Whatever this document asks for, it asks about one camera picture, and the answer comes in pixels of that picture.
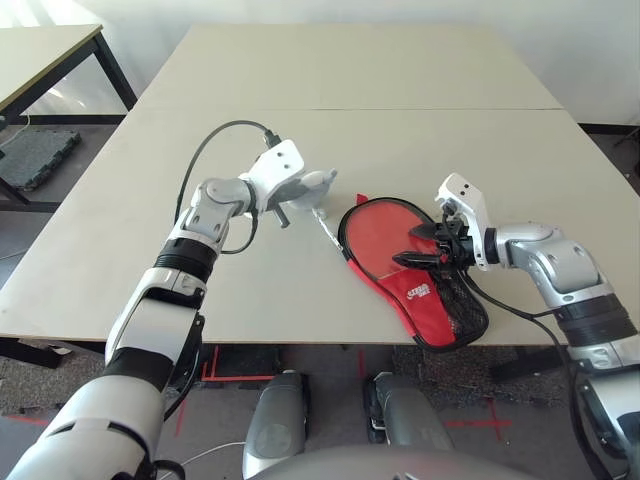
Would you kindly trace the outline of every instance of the table leg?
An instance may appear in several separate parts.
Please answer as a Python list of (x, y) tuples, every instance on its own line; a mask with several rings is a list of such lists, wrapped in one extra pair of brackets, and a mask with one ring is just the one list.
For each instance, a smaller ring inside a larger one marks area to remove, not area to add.
[(489, 369), (494, 382), (506, 382), (562, 366), (562, 360), (555, 347), (541, 348), (535, 352), (529, 352), (527, 347), (515, 349), (518, 354), (517, 360)]
[(131, 110), (138, 101), (136, 94), (133, 92), (131, 85), (129, 85), (127, 78), (124, 76), (120, 65), (118, 65), (116, 58), (113, 56), (102, 34), (98, 33), (93, 37), (93, 40), (97, 46), (97, 50), (94, 53), (100, 66), (109, 78), (113, 88), (118, 92), (122, 103), (127, 107), (127, 110)]
[(60, 202), (32, 202), (0, 177), (0, 194), (9, 200), (0, 201), (0, 212), (53, 213)]
[(0, 355), (47, 368), (58, 368), (62, 357), (52, 350), (18, 342), (17, 338), (0, 338)]

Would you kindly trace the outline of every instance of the black floor mat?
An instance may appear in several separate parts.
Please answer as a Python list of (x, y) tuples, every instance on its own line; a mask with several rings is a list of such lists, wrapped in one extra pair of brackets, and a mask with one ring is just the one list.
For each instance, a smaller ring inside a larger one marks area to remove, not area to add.
[(2, 147), (0, 177), (19, 190), (34, 190), (79, 142), (77, 132), (27, 129)]

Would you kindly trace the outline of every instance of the metal leg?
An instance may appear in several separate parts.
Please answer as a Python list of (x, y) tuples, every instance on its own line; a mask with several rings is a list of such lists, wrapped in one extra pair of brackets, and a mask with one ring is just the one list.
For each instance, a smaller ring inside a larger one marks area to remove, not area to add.
[(302, 376), (276, 375), (260, 396), (242, 458), (245, 479), (304, 450), (305, 406)]
[(375, 383), (391, 445), (453, 450), (451, 437), (438, 414), (408, 379), (381, 373)]
[(52, 350), (18, 342), (17, 338), (0, 338), (0, 355), (47, 368), (58, 368), (62, 357)]
[(527, 347), (514, 348), (518, 355), (517, 360), (489, 369), (494, 382), (506, 382), (562, 366), (562, 359), (555, 347), (540, 348), (535, 352), (530, 352)]
[(60, 202), (32, 202), (4, 181), (2, 177), (0, 177), (0, 194), (9, 199), (0, 201), (0, 212), (53, 213), (60, 206)]
[(107, 74), (113, 88), (118, 92), (124, 106), (127, 107), (127, 110), (131, 110), (138, 101), (138, 97), (136, 97), (136, 94), (133, 92), (131, 85), (129, 85), (127, 78), (124, 76), (120, 65), (118, 65), (116, 58), (113, 56), (102, 34), (98, 33), (93, 37), (93, 40), (98, 47), (94, 53), (100, 66), (104, 70), (104, 73)]

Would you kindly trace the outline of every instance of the black trim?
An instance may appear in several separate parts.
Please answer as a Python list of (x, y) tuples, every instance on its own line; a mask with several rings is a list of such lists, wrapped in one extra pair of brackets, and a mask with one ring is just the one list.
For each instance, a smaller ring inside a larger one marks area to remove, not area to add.
[(640, 128), (640, 125), (609, 123), (579, 123), (578, 126), (590, 135), (629, 135)]
[(153, 266), (175, 268), (207, 283), (216, 258), (216, 252), (204, 243), (190, 238), (176, 238), (164, 244)]
[(124, 347), (114, 352), (109, 365), (100, 376), (124, 375), (139, 378), (162, 392), (172, 372), (173, 362), (164, 355), (139, 348)]
[[(31, 125), (119, 125), (124, 114), (104, 115), (30, 115)], [(27, 117), (20, 115), (11, 125), (25, 125)]]
[(144, 298), (158, 300), (159, 302), (171, 303), (181, 307), (193, 308), (199, 310), (204, 300), (204, 290), (196, 288), (193, 295), (184, 295), (164, 288), (150, 288), (144, 295)]
[(484, 254), (487, 257), (487, 262), (494, 264), (499, 263), (498, 246), (496, 245), (496, 229), (487, 228), (484, 231)]
[(553, 313), (572, 347), (598, 345), (638, 333), (615, 294), (564, 305)]
[(189, 380), (189, 373), (198, 368), (193, 365), (194, 359), (198, 357), (198, 351), (202, 347), (202, 329), (204, 328), (204, 317), (196, 314), (189, 329), (189, 334), (184, 342), (178, 361), (169, 380), (169, 385), (178, 390), (182, 390)]
[(111, 422), (109, 423), (107, 430), (115, 430), (116, 432), (124, 433), (127, 437), (131, 438), (138, 445), (140, 445), (140, 448), (144, 450), (144, 454), (146, 457), (149, 456), (149, 449), (147, 448), (147, 444), (145, 443), (144, 439), (129, 427), (121, 425), (119, 423)]

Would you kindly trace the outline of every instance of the gray carpet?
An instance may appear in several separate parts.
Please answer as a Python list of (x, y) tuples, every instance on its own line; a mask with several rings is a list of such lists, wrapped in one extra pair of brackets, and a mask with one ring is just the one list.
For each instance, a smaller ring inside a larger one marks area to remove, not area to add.
[(484, 405), (487, 397), (534, 406), (566, 405), (561, 369), (504, 383), (494, 383), (489, 369), (517, 358), (513, 347), (464, 347), (429, 353), (418, 347), (396, 347), (396, 373), (413, 379), (436, 409)]

